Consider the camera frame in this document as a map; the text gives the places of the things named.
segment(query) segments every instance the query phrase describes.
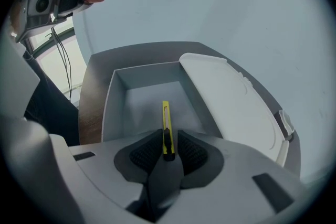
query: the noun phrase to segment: black cable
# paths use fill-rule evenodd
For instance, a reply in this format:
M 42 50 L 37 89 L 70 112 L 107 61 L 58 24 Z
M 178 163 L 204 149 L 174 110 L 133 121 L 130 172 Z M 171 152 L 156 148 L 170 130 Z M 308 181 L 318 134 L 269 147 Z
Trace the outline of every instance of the black cable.
M 66 72 L 66 75 L 67 75 L 67 81 L 68 81 L 68 85 L 69 85 L 69 101 L 71 101 L 71 95 L 72 95 L 72 77 L 71 77 L 71 63 L 70 63 L 70 60 L 69 60 L 69 56 L 68 56 L 68 53 L 63 45 L 63 43 L 61 42 L 61 40 L 59 39 L 55 29 L 52 27 L 51 28 L 51 35 L 52 37 L 54 38 L 54 41 L 55 41 L 55 44 L 56 44 L 56 47 L 58 49 L 58 52 L 59 52 L 59 55 L 61 56 L 61 59 L 62 59 L 62 62 L 63 62 L 63 65 L 64 65 L 64 68 L 65 68 L 65 72 Z M 62 53 L 58 47 L 58 44 L 60 45 L 61 49 L 62 49 L 62 52 L 63 52 L 63 56 L 62 56 Z M 68 58 L 68 62 L 69 62 L 69 67 L 70 67 L 70 79 L 69 79 L 69 74 L 68 74 L 68 68 L 67 68 L 67 60 L 65 58 L 65 55 L 67 55 L 67 58 Z

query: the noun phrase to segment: white lid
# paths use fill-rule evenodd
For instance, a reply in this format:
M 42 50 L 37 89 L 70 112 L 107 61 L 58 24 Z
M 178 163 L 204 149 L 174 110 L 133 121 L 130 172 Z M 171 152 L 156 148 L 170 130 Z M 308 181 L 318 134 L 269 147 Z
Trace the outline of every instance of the white lid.
M 283 166 L 288 143 L 251 82 L 224 58 L 187 53 L 179 61 L 223 138 L 251 146 Z

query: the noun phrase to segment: gray table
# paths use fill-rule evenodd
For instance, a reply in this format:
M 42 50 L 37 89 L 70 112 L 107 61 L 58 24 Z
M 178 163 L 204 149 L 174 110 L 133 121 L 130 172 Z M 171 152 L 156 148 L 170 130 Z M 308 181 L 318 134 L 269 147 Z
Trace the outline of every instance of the gray table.
M 102 119 L 110 80 L 115 69 L 178 61 L 186 52 L 226 58 L 219 52 L 198 42 L 154 42 L 124 46 L 91 56 L 85 72 L 79 101 L 80 143 L 101 142 Z M 227 62 L 251 81 L 271 112 L 281 109 L 274 97 L 252 75 L 226 58 Z M 300 175 L 300 140 L 296 131 L 290 141 L 285 168 Z

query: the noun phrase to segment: white wall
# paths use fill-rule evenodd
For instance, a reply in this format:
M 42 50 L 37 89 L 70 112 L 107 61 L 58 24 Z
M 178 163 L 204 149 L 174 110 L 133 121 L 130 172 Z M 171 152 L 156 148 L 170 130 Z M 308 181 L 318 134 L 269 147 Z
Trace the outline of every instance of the white wall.
M 119 46 L 188 40 L 241 65 L 291 116 L 308 182 L 333 160 L 334 19 L 326 0 L 106 0 L 74 25 L 85 61 Z

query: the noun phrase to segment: window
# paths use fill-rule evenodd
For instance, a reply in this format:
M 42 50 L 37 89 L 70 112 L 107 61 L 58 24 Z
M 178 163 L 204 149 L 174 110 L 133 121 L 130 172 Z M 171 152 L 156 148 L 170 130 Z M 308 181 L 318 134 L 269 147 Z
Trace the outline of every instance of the window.
M 80 52 L 73 26 L 72 18 L 70 17 L 65 22 L 56 25 L 54 28 L 69 56 L 72 78 L 71 102 L 78 107 L 86 64 Z M 51 36 L 51 29 L 30 38 L 29 41 L 33 47 L 33 57 L 37 60 L 45 74 L 47 74 L 57 88 L 69 99 L 69 85 L 64 63 L 55 41 Z

